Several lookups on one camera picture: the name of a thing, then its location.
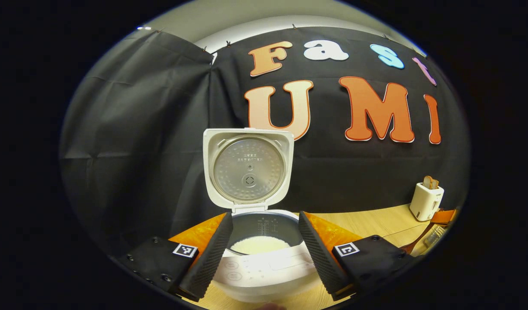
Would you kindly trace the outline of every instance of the blue letter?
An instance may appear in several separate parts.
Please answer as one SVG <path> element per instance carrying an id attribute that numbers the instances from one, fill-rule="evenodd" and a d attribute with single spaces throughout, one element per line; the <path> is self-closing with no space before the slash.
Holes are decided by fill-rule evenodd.
<path id="1" fill-rule="evenodd" d="M 404 68 L 404 63 L 398 57 L 396 57 L 396 53 L 394 53 L 394 51 L 390 48 L 377 44 L 372 44 L 370 47 L 375 53 L 379 55 L 379 59 L 381 59 L 381 61 L 383 61 L 386 65 L 398 69 Z"/>

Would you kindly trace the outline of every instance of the rice cooker lid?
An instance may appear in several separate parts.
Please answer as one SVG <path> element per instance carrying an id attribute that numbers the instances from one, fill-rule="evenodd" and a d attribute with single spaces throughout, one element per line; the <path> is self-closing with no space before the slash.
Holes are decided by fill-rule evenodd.
<path id="1" fill-rule="evenodd" d="M 205 180 L 211 200 L 232 212 L 267 210 L 288 190 L 293 134 L 286 131 L 207 129 Z"/>

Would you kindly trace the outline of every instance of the table surface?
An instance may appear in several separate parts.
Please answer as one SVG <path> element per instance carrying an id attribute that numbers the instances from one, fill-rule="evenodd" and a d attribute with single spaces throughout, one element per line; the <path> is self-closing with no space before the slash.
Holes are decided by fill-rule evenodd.
<path id="1" fill-rule="evenodd" d="M 415 241 L 429 224 L 429 221 L 419 222 L 416 220 L 409 209 L 409 204 L 380 210 L 315 215 L 364 238 L 378 234 L 396 247 Z M 422 255 L 427 251 L 427 246 L 423 243 L 427 235 L 417 243 L 411 253 L 412 256 Z M 344 298 L 334 302 L 331 296 L 327 294 L 323 284 L 319 284 L 307 292 L 274 302 L 286 307 L 288 310 L 320 310 L 347 299 Z M 264 304 L 249 304 L 234 300 L 224 294 L 212 282 L 207 289 L 205 297 L 197 303 L 191 303 L 209 310 L 255 310 Z"/>

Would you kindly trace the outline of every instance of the rice cooker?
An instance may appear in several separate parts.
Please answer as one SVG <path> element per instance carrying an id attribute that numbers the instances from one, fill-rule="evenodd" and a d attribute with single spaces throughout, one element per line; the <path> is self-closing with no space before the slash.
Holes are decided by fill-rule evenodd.
<path id="1" fill-rule="evenodd" d="M 298 231 L 298 216 L 268 210 L 288 192 L 293 147 L 288 131 L 203 133 L 207 192 L 217 206 L 231 209 L 234 226 L 213 284 L 235 300 L 269 302 L 321 283 Z M 254 254 L 266 245 L 266 238 L 284 246 Z M 235 247 L 242 242 L 243 248 Z"/>

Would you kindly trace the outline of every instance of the metal inner lid plate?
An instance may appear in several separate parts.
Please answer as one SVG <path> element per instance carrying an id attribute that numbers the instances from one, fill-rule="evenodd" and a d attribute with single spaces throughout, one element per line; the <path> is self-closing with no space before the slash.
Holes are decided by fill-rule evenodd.
<path id="1" fill-rule="evenodd" d="M 214 162 L 213 182 L 222 195 L 243 202 L 261 202 L 283 183 L 285 163 L 278 149 L 258 138 L 239 139 Z"/>

